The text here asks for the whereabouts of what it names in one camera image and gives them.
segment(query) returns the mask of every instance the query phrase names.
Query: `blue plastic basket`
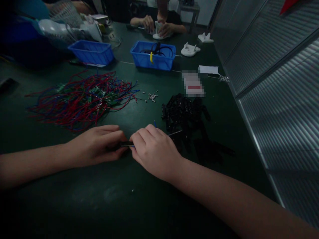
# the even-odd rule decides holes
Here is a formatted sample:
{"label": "blue plastic basket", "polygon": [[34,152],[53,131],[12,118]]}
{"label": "blue plastic basket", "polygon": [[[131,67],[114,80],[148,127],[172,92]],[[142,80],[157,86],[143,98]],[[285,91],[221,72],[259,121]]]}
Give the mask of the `blue plastic basket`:
{"label": "blue plastic basket", "polygon": [[153,63],[150,61],[150,54],[141,53],[144,49],[151,50],[153,46],[153,50],[156,47],[156,43],[147,42],[147,41],[137,41],[135,45],[131,48],[130,53],[133,56],[133,60],[136,66],[138,67],[146,67],[146,68],[154,68],[160,70],[170,71],[172,69],[173,60],[176,55],[176,47],[173,45],[161,44],[160,46],[168,46],[172,49],[172,52],[168,48],[161,49],[160,51],[165,54],[162,55],[153,55]]}
{"label": "blue plastic basket", "polygon": [[68,47],[80,61],[108,65],[113,59],[111,44],[79,40]]}

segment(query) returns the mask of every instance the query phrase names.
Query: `red flag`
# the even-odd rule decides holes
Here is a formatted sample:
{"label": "red flag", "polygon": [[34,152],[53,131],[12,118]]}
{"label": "red flag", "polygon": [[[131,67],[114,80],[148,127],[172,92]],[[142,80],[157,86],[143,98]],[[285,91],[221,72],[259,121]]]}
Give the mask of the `red flag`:
{"label": "red flag", "polygon": [[296,2],[299,0],[286,0],[285,3],[282,6],[280,15],[286,12],[289,8],[291,8]]}

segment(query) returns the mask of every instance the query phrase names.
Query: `screwdriver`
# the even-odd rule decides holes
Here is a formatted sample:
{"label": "screwdriver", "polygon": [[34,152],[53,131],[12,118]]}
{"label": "screwdriver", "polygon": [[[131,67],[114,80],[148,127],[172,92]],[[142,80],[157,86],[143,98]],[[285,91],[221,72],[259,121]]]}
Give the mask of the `screwdriver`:
{"label": "screwdriver", "polygon": [[[182,132],[182,131],[183,130],[180,130],[180,131],[171,133],[171,134],[169,134],[167,136],[172,136],[173,134],[177,134],[177,133]],[[134,147],[134,144],[133,144],[133,142],[130,142],[130,141],[120,142],[120,147]]]}

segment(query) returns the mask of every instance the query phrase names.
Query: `white paper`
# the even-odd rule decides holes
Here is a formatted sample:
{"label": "white paper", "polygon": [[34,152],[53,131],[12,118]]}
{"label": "white paper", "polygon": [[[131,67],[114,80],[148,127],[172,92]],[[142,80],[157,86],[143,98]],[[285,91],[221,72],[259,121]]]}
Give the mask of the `white paper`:
{"label": "white paper", "polygon": [[218,66],[199,66],[198,67],[199,73],[208,73],[208,74],[217,74],[218,73]]}

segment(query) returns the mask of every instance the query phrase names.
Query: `wire bundle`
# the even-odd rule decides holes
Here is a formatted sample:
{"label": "wire bundle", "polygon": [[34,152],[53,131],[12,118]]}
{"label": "wire bundle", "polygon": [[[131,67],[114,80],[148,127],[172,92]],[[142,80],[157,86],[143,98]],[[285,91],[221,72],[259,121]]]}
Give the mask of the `wire bundle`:
{"label": "wire bundle", "polygon": [[38,96],[37,103],[27,110],[36,113],[31,117],[41,117],[38,121],[64,126],[72,132],[86,130],[110,110],[121,110],[129,101],[137,99],[132,90],[132,82],[124,82],[115,76],[115,71],[103,75],[92,75],[84,79],[80,75],[71,76],[67,84],[59,84],[44,91],[25,95]]}

